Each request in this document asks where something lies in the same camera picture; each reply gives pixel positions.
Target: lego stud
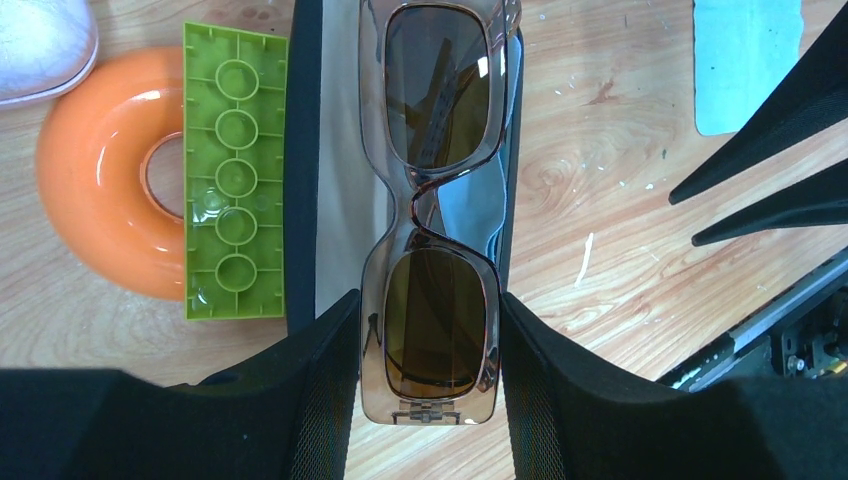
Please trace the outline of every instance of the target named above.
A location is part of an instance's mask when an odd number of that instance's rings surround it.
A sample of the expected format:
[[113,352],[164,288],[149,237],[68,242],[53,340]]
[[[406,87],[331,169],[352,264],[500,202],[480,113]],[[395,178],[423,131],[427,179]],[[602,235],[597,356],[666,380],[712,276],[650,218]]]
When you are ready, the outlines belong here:
[[215,121],[215,135],[225,147],[244,150],[256,143],[259,126],[256,119],[242,110],[227,110]]
[[227,255],[215,268],[215,280],[228,292],[243,292],[256,281],[256,264],[238,253]]
[[256,236],[256,217],[241,207],[224,210],[215,221],[215,233],[228,245],[244,245]]
[[215,71],[215,84],[230,100],[248,100],[259,90],[259,75],[247,62],[227,60]]
[[215,183],[230,198],[246,197],[256,189],[256,169],[242,159],[231,158],[218,165]]

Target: green lego brick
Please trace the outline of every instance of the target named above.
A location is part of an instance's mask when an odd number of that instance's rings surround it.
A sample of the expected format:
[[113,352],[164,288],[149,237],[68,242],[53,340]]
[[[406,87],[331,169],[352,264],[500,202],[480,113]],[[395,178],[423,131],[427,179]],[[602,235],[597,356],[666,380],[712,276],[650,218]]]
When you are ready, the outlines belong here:
[[184,26],[186,318],[285,315],[288,39]]

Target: screw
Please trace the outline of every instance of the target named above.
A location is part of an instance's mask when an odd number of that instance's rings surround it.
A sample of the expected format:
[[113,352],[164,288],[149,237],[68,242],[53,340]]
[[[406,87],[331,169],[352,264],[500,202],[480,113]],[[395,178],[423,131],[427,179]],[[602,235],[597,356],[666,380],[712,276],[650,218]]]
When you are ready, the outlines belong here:
[[807,362],[804,361],[803,358],[798,358],[795,355],[790,355],[788,359],[786,359],[786,368],[790,371],[798,371],[803,372],[807,367]]

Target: sunglasses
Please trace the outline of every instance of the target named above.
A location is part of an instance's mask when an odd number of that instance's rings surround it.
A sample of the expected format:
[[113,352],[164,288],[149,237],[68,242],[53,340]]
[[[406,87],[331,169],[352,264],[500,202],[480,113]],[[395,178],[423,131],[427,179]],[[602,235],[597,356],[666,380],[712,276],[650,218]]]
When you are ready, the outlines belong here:
[[497,271],[440,233],[436,191],[503,143],[520,12],[518,0],[362,0],[362,141],[394,205],[362,276],[362,407],[374,422],[477,424],[494,412]]

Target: wood grain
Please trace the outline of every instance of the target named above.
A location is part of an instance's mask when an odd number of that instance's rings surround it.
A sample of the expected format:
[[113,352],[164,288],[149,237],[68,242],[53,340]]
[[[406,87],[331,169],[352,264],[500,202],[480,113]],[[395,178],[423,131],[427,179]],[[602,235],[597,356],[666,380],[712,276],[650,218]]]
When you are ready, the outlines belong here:
[[[177,45],[184,20],[285,35],[292,5],[92,3],[103,58]],[[802,48],[841,4],[805,0]],[[355,18],[348,23],[355,28]],[[848,150],[843,123],[669,206],[671,188],[728,138],[704,138],[694,127],[691,3],[525,0],[522,25],[527,72],[510,290],[561,333],[657,378],[848,244],[845,227],[689,243]],[[36,193],[33,153],[48,109],[0,117],[0,366],[110,366],[163,385],[196,382],[285,335],[281,320],[184,322],[180,305],[123,291],[81,265]],[[590,233],[588,268],[575,286]],[[477,427],[374,425],[358,401],[354,412],[348,478],[514,477],[502,391],[495,417]]]

